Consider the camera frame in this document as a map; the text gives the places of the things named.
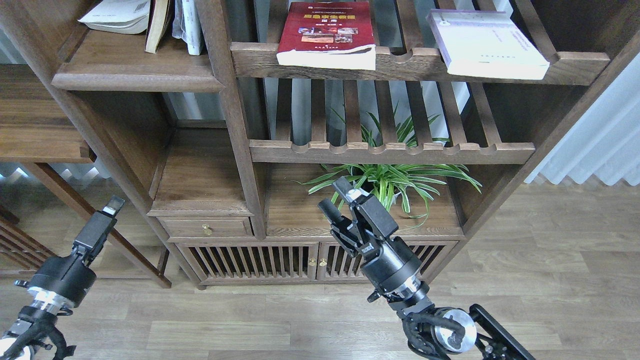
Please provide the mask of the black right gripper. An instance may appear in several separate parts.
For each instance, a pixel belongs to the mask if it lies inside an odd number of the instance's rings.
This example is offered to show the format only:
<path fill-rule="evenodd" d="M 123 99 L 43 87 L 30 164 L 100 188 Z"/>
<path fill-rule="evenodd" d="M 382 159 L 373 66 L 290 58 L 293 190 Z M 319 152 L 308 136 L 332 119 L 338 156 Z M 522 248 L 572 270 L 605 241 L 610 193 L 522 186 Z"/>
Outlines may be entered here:
<path fill-rule="evenodd" d="M 375 301 L 422 301 L 423 281 L 418 278 L 420 259 L 401 237 L 393 237 L 399 226 L 373 194 L 361 194 L 345 177 L 333 182 L 333 188 L 349 205 L 352 219 L 342 215 L 325 198 L 318 203 L 331 224 L 331 234 L 353 258 L 361 258 L 360 269 L 374 286 L 367 298 Z"/>

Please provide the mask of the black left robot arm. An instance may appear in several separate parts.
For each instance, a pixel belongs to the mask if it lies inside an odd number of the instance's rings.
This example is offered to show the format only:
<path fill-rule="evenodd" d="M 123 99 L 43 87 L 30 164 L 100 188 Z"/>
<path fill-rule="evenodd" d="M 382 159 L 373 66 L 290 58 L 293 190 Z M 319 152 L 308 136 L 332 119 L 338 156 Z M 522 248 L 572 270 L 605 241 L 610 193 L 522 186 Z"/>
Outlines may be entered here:
<path fill-rule="evenodd" d="M 76 346 L 67 345 L 56 328 L 58 317 L 71 316 L 96 282 L 90 264 L 102 251 L 106 239 L 117 223 L 116 216 L 125 200 L 112 196 L 102 210 L 97 210 L 78 233 L 65 257 L 54 255 L 39 267 L 30 281 L 17 280 L 33 296 L 10 329 L 3 333 L 3 360 L 32 360 L 39 348 L 55 347 L 55 360 L 74 354 Z"/>

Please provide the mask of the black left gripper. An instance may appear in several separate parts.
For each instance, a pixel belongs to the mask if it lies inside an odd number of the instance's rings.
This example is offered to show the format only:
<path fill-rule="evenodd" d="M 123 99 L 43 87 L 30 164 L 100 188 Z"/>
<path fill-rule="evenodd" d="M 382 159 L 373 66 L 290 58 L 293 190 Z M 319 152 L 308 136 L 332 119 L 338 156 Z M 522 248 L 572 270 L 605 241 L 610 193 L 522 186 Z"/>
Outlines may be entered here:
<path fill-rule="evenodd" d="M 89 265 L 102 251 L 106 238 L 117 223 L 115 218 L 126 201 L 112 195 L 102 210 L 95 212 L 74 239 L 71 253 L 52 256 L 32 276 L 27 291 L 36 300 L 77 308 L 96 281 Z"/>

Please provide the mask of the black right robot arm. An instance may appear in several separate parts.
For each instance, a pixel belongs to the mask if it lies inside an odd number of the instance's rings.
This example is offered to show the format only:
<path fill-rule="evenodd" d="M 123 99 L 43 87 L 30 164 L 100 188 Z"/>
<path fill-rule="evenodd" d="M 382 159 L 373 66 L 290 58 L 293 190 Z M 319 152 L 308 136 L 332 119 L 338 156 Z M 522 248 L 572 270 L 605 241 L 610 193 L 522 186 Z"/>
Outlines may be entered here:
<path fill-rule="evenodd" d="M 329 199 L 318 207 L 346 253 L 361 257 L 361 271 L 374 286 L 367 300 L 384 297 L 401 319 L 410 350 L 430 360 L 448 360 L 474 347 L 484 360 L 533 359 L 484 307 L 473 304 L 464 311 L 434 305 L 429 285 L 418 277 L 418 256 L 394 235 L 399 226 L 378 198 L 345 177 L 333 187 L 349 205 L 351 217 L 343 216 Z"/>

